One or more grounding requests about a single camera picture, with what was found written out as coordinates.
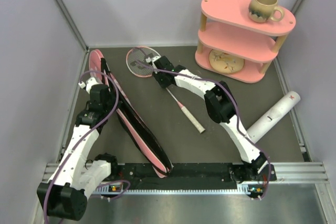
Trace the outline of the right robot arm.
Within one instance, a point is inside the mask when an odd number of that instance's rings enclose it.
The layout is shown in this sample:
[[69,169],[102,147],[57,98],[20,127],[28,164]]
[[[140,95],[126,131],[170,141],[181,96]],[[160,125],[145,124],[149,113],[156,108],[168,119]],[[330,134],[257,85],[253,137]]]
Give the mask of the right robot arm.
[[153,67],[153,76],[162,88],[175,85],[204,100],[208,116],[226,130],[236,145],[248,178],[256,180],[265,168],[271,169],[269,158],[251,141],[244,128],[237,102],[225,82],[203,79],[181,65],[175,67],[165,56],[146,61]]

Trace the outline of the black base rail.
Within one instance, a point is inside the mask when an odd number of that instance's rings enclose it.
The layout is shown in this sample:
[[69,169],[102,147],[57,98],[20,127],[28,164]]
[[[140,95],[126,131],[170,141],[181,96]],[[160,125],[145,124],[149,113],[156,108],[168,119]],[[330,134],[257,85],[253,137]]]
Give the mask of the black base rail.
[[328,178],[322,163],[273,163],[256,178],[231,163],[175,163],[166,178],[159,178],[149,163],[120,164],[93,195],[250,195],[262,194],[272,184],[324,184]]

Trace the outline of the decorated round plate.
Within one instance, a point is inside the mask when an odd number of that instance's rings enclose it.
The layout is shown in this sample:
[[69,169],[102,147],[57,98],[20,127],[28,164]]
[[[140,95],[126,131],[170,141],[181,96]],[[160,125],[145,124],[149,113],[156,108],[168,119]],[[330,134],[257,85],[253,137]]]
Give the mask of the decorated round plate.
[[241,71],[244,67],[245,60],[213,49],[209,53],[209,63],[215,71],[223,74],[231,74]]

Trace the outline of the pink three-tier shelf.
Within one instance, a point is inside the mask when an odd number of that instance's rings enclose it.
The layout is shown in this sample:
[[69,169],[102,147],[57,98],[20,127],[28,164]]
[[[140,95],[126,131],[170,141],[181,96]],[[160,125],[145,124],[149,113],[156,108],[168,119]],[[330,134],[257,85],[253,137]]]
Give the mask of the pink three-tier shelf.
[[211,50],[219,50],[245,60],[241,71],[228,77],[245,82],[260,81],[296,25],[291,11],[279,22],[257,23],[248,17],[251,0],[202,0],[196,63],[215,71],[209,63]]

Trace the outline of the pink badminton racket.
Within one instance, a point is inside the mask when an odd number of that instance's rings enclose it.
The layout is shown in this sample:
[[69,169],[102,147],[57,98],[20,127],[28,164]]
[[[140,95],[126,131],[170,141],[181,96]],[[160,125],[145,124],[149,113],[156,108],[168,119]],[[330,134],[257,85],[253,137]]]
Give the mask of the pink badminton racket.
[[[142,66],[138,62],[150,66],[151,60],[158,59],[161,55],[154,50],[153,48],[141,46],[134,47],[129,50],[126,55],[126,65],[129,71],[140,78],[148,78],[152,76],[153,71],[148,68]],[[185,116],[189,119],[189,121],[195,126],[195,128],[199,131],[200,134],[205,132],[205,128],[200,124],[200,122],[194,117],[194,115],[175,97],[175,95],[166,88],[167,92],[171,95],[171,97],[175,100],[175,102],[180,107],[181,111],[185,114]]]

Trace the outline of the pink racket bag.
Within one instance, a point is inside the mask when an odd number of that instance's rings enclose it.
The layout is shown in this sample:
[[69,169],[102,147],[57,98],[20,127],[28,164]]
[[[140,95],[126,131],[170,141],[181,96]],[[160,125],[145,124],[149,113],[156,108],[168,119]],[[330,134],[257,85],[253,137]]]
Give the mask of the pink racket bag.
[[117,115],[121,125],[132,138],[138,150],[152,164],[158,177],[167,177],[173,168],[170,159],[155,135],[133,108],[117,79],[111,73],[107,61],[99,49],[90,52],[89,69],[107,74],[113,80],[114,84],[116,84],[119,91],[119,107],[117,109]]

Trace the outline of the white shuttlecock tube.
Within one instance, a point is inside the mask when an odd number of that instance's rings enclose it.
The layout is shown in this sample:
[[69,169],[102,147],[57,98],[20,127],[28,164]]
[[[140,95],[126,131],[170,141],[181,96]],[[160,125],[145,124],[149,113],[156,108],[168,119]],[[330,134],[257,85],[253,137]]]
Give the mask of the white shuttlecock tube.
[[295,105],[301,100],[297,92],[289,91],[267,112],[265,112],[248,130],[253,143],[265,136]]

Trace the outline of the beige ceramic mug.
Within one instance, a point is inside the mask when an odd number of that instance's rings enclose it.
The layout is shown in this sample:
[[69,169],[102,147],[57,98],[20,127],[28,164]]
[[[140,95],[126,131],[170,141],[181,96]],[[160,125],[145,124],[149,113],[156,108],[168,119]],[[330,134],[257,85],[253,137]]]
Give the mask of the beige ceramic mug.
[[281,21],[285,11],[278,6],[278,0],[251,0],[248,6],[248,17],[257,23],[265,23],[267,20]]

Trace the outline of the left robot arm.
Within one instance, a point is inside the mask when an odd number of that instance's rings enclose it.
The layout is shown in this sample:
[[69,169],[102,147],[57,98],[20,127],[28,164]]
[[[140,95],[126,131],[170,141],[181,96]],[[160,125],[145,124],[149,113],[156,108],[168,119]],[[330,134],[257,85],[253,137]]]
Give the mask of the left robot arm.
[[85,173],[82,172],[93,144],[117,107],[119,97],[105,84],[86,86],[86,89],[89,93],[87,108],[77,116],[64,156],[48,182],[40,183],[37,188],[45,223],[51,216],[80,220],[88,199],[100,183],[105,178],[114,180],[119,174],[116,164],[103,159],[94,161]]

